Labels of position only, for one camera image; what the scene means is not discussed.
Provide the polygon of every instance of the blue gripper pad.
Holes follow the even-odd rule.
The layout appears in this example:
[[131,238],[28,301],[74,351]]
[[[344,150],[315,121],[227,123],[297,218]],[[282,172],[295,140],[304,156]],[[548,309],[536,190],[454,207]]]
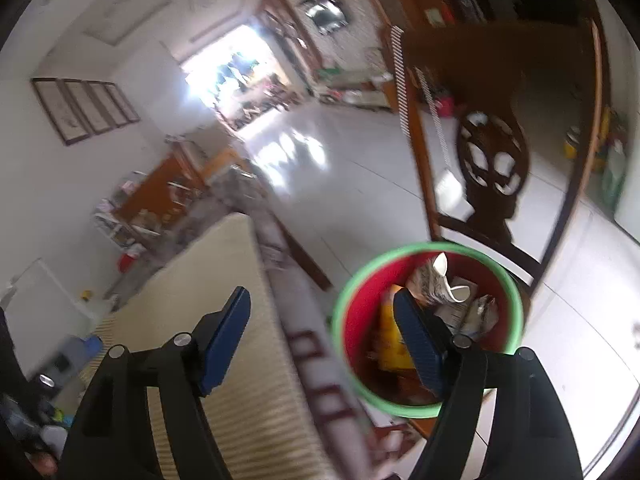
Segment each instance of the blue gripper pad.
[[202,396],[209,395],[213,388],[222,384],[250,314],[251,296],[241,286],[236,287],[220,312],[207,314],[219,317],[220,322],[210,337],[208,346],[201,351],[200,359],[204,363],[204,370],[198,388]]
[[396,292],[394,319],[414,362],[420,382],[422,386],[442,398],[445,389],[442,364],[446,348],[443,342],[438,340],[437,334],[429,330],[429,316],[435,318],[433,322],[442,323],[442,320],[436,318],[431,312],[423,311],[406,288]]

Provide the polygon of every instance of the doorway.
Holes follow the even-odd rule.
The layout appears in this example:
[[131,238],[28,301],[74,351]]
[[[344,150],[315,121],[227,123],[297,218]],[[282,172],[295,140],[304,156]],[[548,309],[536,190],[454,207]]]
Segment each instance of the doorway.
[[182,64],[186,81],[237,130],[272,108],[287,107],[290,80],[261,36],[241,25]]

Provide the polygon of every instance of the red bucket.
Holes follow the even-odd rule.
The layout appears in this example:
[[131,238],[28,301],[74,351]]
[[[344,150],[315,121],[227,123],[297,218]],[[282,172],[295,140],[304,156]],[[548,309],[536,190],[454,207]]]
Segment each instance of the red bucket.
[[388,372],[379,370],[366,354],[372,347],[371,336],[378,323],[383,294],[394,284],[404,285],[416,267],[441,252],[447,255],[449,276],[477,283],[478,296],[490,294],[496,300],[498,323],[479,341],[480,345],[487,350],[513,354],[520,344],[523,323],[520,293],[506,270],[490,257],[452,242],[414,244],[382,254],[359,270],[340,294],[332,330],[334,344],[358,393],[392,415],[431,418],[440,411],[440,403],[409,406],[391,400]]

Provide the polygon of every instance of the plastic bottle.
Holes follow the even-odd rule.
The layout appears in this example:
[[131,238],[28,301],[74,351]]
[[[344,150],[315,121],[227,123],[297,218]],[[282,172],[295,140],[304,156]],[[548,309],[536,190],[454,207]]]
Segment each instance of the plastic bottle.
[[622,181],[625,176],[626,157],[619,139],[613,141],[613,146],[609,150],[607,157],[607,167],[602,176],[602,197],[605,204],[612,210],[615,209]]

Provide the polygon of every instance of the green bucket rim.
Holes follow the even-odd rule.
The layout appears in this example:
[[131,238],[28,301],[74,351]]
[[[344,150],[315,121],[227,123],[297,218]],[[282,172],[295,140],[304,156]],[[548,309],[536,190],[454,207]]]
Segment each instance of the green bucket rim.
[[344,317],[347,311],[347,307],[351,302],[351,298],[354,297],[357,290],[359,290],[362,283],[380,267],[415,253],[421,253],[425,251],[446,251],[449,253],[463,254],[478,260],[485,264],[489,270],[498,278],[500,284],[503,286],[507,297],[509,299],[509,306],[511,311],[512,322],[509,326],[507,339],[505,341],[504,349],[505,354],[514,354],[520,345],[522,339],[523,328],[523,313],[522,313],[522,301],[520,299],[520,293],[509,273],[495,260],[470,247],[458,245],[453,242],[419,242],[407,246],[403,246],[397,249],[393,249],[371,260],[367,265],[362,267],[356,274],[347,282],[343,288],[338,301],[335,304],[334,316],[332,320],[332,335],[334,340],[334,346],[338,355],[346,364],[349,377],[356,387],[356,391],[372,406],[385,413],[391,415],[404,416],[406,418],[433,418],[438,416],[442,403],[430,404],[429,406],[405,406],[404,404],[396,404],[389,400],[383,399],[377,396],[371,390],[369,390],[364,384],[362,384],[359,378],[351,370],[348,361],[344,355],[344,345],[342,343]]

